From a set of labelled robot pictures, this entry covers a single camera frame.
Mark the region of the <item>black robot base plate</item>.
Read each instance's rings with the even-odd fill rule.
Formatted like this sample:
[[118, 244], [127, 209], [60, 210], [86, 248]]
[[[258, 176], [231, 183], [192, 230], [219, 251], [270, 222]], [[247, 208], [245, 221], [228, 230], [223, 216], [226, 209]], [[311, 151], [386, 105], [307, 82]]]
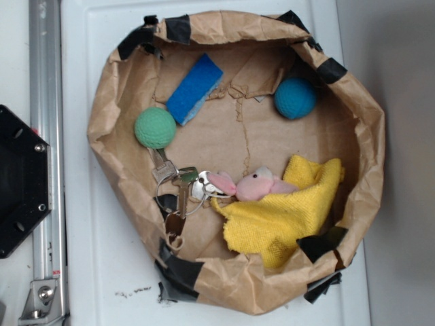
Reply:
[[1, 106], [1, 258], [9, 257], [51, 211], [50, 146]]

